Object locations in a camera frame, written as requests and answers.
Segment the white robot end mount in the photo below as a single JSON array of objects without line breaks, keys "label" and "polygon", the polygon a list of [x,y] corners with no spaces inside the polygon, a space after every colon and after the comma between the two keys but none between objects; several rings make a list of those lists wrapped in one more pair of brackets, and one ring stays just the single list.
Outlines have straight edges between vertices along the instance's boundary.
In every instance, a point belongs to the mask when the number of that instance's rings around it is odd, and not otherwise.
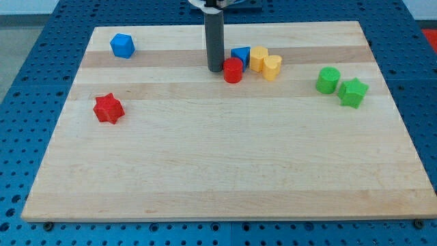
[{"label": "white robot end mount", "polygon": [[218,14],[225,8],[235,4],[236,0],[188,0],[188,2],[204,14]]}]

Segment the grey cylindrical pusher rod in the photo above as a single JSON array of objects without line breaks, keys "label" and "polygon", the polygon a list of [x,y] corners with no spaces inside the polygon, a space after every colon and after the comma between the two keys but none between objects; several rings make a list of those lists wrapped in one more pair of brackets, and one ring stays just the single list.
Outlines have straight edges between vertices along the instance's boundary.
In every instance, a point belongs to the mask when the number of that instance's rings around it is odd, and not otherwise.
[{"label": "grey cylindrical pusher rod", "polygon": [[225,60],[223,11],[207,9],[203,15],[208,69],[220,72]]}]

